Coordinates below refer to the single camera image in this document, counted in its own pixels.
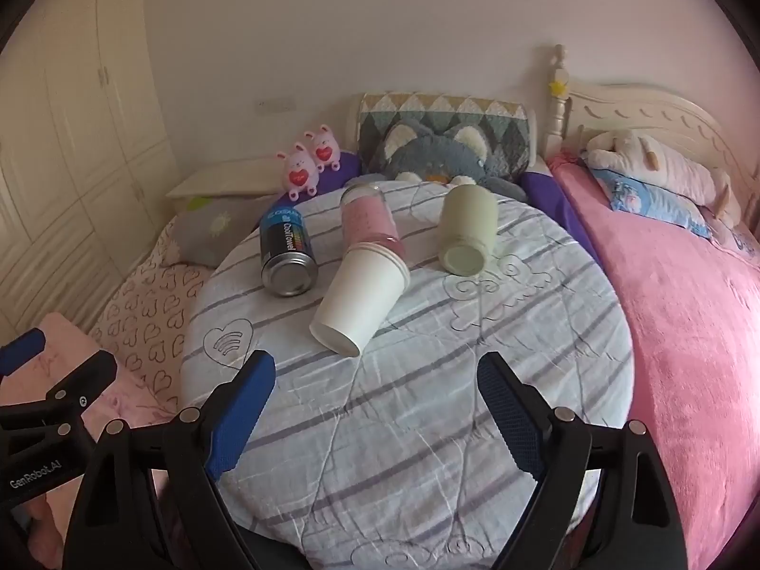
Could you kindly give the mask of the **pink rabbit plush front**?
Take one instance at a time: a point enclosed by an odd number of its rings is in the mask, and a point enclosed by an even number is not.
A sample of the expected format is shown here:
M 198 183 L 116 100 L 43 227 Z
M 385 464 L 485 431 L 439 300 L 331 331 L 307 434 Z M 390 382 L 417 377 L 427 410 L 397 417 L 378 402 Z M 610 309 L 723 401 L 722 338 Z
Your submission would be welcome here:
M 311 153 L 303 143 L 296 142 L 290 153 L 277 152 L 275 157 L 282 162 L 282 188 L 291 202 L 300 197 L 314 197 L 318 192 L 320 171 Z

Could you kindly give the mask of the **grey flower pillow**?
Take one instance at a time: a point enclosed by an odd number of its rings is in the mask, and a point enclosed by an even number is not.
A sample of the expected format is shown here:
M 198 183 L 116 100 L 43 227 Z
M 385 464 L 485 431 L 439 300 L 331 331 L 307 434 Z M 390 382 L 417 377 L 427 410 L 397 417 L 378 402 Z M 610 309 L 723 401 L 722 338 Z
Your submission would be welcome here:
M 193 198 L 170 229 L 163 265 L 217 268 L 278 200 L 278 196 Z

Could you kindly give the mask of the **striped light blue quilt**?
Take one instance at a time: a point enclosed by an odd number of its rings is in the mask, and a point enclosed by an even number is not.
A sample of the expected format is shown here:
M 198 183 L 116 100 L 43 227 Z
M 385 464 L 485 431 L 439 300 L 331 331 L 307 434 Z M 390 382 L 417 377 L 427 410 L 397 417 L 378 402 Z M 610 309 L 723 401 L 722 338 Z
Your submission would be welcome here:
M 181 399 L 205 400 L 250 352 L 269 352 L 275 390 L 219 481 L 233 520 L 317 569 L 485 569 L 534 482 L 485 408 L 479 358 L 498 352 L 549 404 L 618 427 L 633 400 L 630 330 L 600 265 L 543 212 L 502 199 L 487 268 L 460 278 L 438 263 L 445 188 L 387 181 L 382 192 L 411 276 L 363 354 L 335 354 L 309 330 L 344 250 L 330 193 L 300 206 L 311 290 L 270 294 L 257 237 L 212 274 L 184 340 Z

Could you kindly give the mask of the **pale green cup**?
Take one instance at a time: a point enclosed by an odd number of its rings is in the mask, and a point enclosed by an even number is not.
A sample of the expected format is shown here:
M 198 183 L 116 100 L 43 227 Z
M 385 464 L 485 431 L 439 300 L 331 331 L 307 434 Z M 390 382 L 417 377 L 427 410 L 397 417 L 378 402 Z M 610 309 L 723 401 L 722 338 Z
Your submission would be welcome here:
M 455 276 L 476 276 L 487 265 L 496 241 L 499 206 L 488 189 L 475 184 L 452 188 L 438 225 L 438 257 Z

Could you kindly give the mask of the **pink rabbit plush back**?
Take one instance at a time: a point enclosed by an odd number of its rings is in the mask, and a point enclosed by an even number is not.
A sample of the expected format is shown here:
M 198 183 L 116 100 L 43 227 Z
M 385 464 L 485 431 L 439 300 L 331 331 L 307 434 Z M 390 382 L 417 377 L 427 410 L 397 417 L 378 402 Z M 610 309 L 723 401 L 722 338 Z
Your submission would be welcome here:
M 318 130 L 305 131 L 304 138 L 308 140 L 309 153 L 317 165 L 317 170 L 338 171 L 342 150 L 339 147 L 333 131 L 327 125 L 321 125 Z

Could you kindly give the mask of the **white paper cup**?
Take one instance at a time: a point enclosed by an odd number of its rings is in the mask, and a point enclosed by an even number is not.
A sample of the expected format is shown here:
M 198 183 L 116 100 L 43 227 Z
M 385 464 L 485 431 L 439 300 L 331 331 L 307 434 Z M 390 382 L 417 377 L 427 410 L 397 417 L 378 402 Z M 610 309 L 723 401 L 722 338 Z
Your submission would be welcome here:
M 312 336 L 336 354 L 361 356 L 407 290 L 408 269 L 378 243 L 351 246 L 309 326 Z

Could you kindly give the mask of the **pink rabbit plush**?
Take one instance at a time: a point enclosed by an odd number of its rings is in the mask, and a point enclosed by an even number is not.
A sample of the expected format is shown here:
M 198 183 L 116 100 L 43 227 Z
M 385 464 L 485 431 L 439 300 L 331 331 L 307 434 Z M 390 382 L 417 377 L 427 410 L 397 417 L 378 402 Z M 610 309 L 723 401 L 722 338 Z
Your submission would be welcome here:
M 290 153 L 277 152 L 275 157 L 282 162 L 282 188 L 291 202 L 300 197 L 314 197 L 318 192 L 320 171 L 311 153 L 303 143 L 296 142 Z
M 342 150 L 339 147 L 333 131 L 327 125 L 321 125 L 318 130 L 305 131 L 304 138 L 308 140 L 309 153 L 317 165 L 317 170 L 338 171 Z

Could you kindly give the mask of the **diamond pattern cushion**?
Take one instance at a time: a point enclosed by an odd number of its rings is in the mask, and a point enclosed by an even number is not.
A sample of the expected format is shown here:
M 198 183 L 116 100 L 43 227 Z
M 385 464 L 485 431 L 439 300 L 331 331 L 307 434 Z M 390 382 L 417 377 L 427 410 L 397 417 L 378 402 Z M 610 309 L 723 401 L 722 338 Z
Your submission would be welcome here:
M 378 148 L 400 120 L 417 122 L 436 134 L 457 125 L 481 129 L 491 152 L 491 170 L 518 181 L 537 153 L 534 112 L 521 103 L 476 96 L 412 91 L 364 93 L 355 116 L 355 141 L 364 172 L 378 171 Z

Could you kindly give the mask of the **pink glass cup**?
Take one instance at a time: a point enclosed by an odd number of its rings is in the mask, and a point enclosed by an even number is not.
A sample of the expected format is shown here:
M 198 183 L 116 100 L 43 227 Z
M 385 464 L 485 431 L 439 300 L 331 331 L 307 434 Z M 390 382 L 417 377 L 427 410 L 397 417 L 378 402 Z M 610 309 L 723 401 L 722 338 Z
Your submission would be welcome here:
M 406 251 L 387 200 L 375 184 L 354 184 L 340 200 L 345 250 L 357 243 L 376 243 L 405 259 Z

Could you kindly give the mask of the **white pink plush animal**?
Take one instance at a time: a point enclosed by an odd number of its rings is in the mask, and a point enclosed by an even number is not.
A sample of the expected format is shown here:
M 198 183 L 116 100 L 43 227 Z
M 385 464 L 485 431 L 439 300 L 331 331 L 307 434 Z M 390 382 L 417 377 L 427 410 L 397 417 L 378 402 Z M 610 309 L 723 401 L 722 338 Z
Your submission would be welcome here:
M 612 170 L 680 194 L 707 207 L 728 228 L 742 220 L 727 171 L 703 166 L 653 136 L 634 130 L 608 131 L 591 138 L 585 151 L 586 163 L 593 169 Z

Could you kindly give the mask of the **purple pillow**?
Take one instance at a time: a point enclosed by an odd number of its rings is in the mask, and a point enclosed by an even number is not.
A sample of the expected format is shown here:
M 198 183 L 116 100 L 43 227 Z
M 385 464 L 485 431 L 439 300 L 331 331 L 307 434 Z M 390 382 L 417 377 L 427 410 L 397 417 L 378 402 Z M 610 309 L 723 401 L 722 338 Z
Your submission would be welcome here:
M 331 167 L 326 167 L 320 174 L 320 181 L 318 182 L 317 194 L 331 193 L 334 190 L 339 190 L 347 185 L 349 180 L 361 175 L 362 163 L 360 158 L 352 152 L 342 152 L 340 156 L 340 169 L 333 170 Z

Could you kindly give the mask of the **cream wardrobe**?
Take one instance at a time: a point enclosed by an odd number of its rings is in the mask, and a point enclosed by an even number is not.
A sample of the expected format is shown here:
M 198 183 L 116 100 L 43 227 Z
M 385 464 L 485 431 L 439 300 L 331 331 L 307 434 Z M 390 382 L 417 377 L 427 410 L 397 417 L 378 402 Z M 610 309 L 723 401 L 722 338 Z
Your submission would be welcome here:
M 1 334 L 90 327 L 179 180 L 144 0 L 35 0 L 1 52 Z

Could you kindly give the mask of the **blue black metal cup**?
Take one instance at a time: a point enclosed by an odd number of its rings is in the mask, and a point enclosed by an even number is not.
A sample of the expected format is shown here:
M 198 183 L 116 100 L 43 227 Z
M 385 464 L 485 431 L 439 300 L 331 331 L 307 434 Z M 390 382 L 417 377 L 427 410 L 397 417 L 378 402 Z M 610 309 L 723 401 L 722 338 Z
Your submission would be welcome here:
M 293 207 L 275 207 L 263 216 L 259 234 L 264 287 L 282 297 L 309 291 L 317 282 L 318 266 L 302 214 Z

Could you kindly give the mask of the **pink fleece blanket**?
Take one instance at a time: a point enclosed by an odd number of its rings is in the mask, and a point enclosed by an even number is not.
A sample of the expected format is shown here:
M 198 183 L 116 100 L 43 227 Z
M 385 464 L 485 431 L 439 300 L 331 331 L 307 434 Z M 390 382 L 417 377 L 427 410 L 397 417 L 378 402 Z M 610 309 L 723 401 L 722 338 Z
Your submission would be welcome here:
M 759 495 L 759 272 L 707 239 L 616 211 L 575 156 L 549 162 L 625 310 L 630 413 L 652 431 L 693 569 L 707 569 Z

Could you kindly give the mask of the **heart pattern bed sheet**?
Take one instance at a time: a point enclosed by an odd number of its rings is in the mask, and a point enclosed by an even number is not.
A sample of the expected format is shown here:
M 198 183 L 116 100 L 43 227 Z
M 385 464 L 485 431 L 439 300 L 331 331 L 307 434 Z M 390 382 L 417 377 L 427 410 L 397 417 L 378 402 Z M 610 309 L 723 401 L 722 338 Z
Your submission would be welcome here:
M 89 336 L 112 352 L 166 413 L 179 407 L 184 338 L 197 296 L 211 270 L 176 263 L 169 221 L 151 253 L 112 295 Z

